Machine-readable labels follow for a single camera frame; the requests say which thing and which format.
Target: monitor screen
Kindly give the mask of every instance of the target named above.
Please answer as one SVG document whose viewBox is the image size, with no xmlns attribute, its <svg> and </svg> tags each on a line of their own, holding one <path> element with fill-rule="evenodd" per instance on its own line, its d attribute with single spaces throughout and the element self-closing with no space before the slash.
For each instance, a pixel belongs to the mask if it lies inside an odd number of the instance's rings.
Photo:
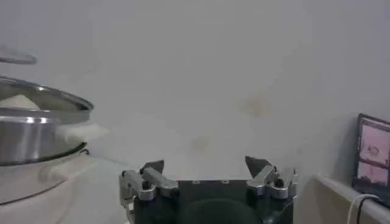
<svg viewBox="0 0 390 224">
<path fill-rule="evenodd" d="M 390 185 L 390 124 L 367 115 L 358 118 L 358 151 L 353 185 L 386 190 Z"/>
</svg>

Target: stain on wall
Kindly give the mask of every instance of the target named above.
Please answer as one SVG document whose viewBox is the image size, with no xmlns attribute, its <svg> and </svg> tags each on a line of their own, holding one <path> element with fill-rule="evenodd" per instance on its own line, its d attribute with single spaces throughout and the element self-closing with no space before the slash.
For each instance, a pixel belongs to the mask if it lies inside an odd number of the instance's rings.
<svg viewBox="0 0 390 224">
<path fill-rule="evenodd" d="M 210 144 L 211 144 L 211 137 L 199 136 L 192 141 L 191 148 L 195 151 L 204 152 L 210 147 Z"/>
<path fill-rule="evenodd" d="M 236 106 L 241 112 L 251 117 L 261 117 L 266 112 L 266 102 L 260 94 L 241 99 L 237 102 Z"/>
</svg>

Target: pot handle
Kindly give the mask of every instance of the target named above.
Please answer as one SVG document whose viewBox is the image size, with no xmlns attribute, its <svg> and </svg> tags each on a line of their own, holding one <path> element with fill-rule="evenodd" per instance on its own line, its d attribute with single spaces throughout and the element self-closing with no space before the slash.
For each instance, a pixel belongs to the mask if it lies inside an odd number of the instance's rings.
<svg viewBox="0 0 390 224">
<path fill-rule="evenodd" d="M 89 122 L 74 125 L 60 125 L 55 131 L 56 137 L 64 140 L 69 145 L 90 142 L 108 133 L 109 131 L 106 128 Z"/>
<path fill-rule="evenodd" d="M 47 180 L 66 181 L 90 170 L 96 165 L 96 161 L 88 155 L 80 155 L 64 163 L 49 168 Z"/>
</svg>

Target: white cable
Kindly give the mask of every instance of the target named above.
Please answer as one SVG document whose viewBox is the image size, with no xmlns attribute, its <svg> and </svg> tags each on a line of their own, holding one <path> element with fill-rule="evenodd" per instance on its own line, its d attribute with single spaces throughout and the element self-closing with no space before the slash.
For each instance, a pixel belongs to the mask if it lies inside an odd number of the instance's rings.
<svg viewBox="0 0 390 224">
<path fill-rule="evenodd" d="M 353 209 L 353 206 L 354 206 L 355 202 L 356 202 L 357 200 L 359 200 L 359 199 L 364 199 L 364 198 L 376 198 L 376 199 L 379 199 L 378 196 L 373 195 L 373 194 L 361 194 L 361 195 L 356 196 L 356 197 L 352 200 L 351 205 L 349 206 L 348 216 L 347 216 L 347 224 L 349 224 L 350 221 L 351 221 L 352 209 Z"/>
</svg>

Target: pot rim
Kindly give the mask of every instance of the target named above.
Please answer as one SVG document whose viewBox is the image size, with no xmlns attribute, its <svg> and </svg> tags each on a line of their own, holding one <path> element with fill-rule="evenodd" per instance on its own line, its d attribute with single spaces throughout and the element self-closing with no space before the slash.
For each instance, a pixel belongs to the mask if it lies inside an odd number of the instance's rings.
<svg viewBox="0 0 390 224">
<path fill-rule="evenodd" d="M 39 85 L 37 83 L 28 82 L 25 80 L 0 76 L 0 83 L 9 83 L 9 84 L 15 84 L 18 86 L 23 86 L 26 88 L 33 88 L 37 91 L 45 91 L 53 96 L 58 96 L 59 98 L 66 99 L 76 105 L 82 106 L 81 110 L 77 111 L 63 111 L 63 110 L 39 110 L 39 109 L 25 109 L 25 108 L 15 108 L 15 107 L 9 107 L 9 108 L 0 108 L 0 114 L 3 116 L 26 116 L 26 117 L 56 117 L 57 115 L 88 115 L 91 110 L 94 108 L 94 105 L 76 95 L 73 95 L 71 93 L 67 93 L 64 91 L 61 91 L 59 89 L 51 88 L 44 85 Z"/>
</svg>

